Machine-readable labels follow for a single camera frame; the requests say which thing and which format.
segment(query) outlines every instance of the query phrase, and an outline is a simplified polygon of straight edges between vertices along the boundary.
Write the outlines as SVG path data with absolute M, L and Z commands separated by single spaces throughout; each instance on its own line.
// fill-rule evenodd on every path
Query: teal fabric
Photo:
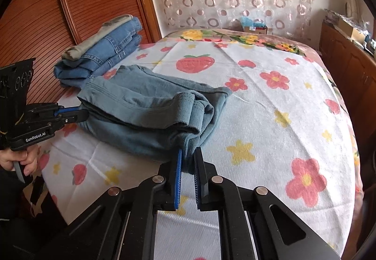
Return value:
M 78 125 L 101 141 L 162 162 L 183 152 L 183 171 L 212 133 L 232 91 L 213 88 L 133 66 L 121 66 L 109 80 L 90 80 L 78 98 L 90 113 Z

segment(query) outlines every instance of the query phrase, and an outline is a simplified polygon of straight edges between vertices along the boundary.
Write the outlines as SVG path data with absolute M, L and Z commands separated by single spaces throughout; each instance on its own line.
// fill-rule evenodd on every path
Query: finger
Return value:
M 7 148 L 1 151 L 0 157 L 2 161 L 23 161 L 27 157 L 27 151 L 14 152 Z
M 12 171 L 14 168 L 12 161 L 0 161 L 0 165 L 6 171 Z
M 29 146 L 27 149 L 27 157 L 24 161 L 21 162 L 22 165 L 30 164 L 38 157 L 38 146 L 32 145 Z
M 37 162 L 38 162 L 37 159 L 35 159 L 33 162 L 25 166 L 25 169 L 24 169 L 25 176 L 28 176 L 36 171 Z

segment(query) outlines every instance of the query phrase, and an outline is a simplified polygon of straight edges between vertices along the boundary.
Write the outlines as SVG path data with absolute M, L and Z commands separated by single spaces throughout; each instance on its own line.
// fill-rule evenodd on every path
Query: blue jeans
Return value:
M 118 54 L 112 56 L 108 60 L 106 60 L 101 66 L 97 67 L 95 71 L 90 71 L 86 68 L 76 67 L 71 68 L 70 70 L 64 70 L 60 73 L 59 76 L 63 76 L 66 78 L 60 78 L 60 84 L 63 87 L 73 86 L 82 89 L 83 86 L 92 78 L 97 76 L 102 76 L 106 73 L 109 69 L 111 69 L 114 65 L 118 64 L 121 60 L 126 58 L 128 55 L 133 53 L 138 45 L 141 42 L 140 35 L 134 35 L 132 40 L 125 48 Z
M 141 41 L 141 36 L 136 34 L 141 29 L 138 18 L 120 25 L 99 40 L 78 60 L 60 60 L 54 67 L 55 77 L 61 79 L 62 84 L 69 85 L 69 82 L 65 80 L 76 78 L 84 80 L 104 74 L 136 50 Z

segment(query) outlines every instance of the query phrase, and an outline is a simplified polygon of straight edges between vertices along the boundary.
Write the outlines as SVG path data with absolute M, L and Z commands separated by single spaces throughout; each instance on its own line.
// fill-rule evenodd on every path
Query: bed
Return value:
M 109 70 L 137 64 L 213 87 L 227 86 L 204 160 L 238 186 L 264 185 L 342 254 L 362 200 L 360 162 L 342 97 L 319 55 L 281 37 L 223 29 L 184 30 L 140 45 Z M 77 106 L 78 89 L 59 100 Z M 67 223 L 111 186 L 136 187 L 160 162 L 100 142 L 76 124 L 40 144 L 39 168 Z M 193 176 L 182 175 L 176 212 L 159 212 L 154 259 L 219 259 L 215 212 L 196 209 Z

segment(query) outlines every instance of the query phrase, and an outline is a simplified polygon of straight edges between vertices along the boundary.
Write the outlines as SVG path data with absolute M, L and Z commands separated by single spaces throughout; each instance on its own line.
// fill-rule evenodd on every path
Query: black sleeve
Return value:
M 8 172 L 0 167 L 0 219 L 17 216 L 25 187 L 26 184 L 18 180 L 16 172 Z

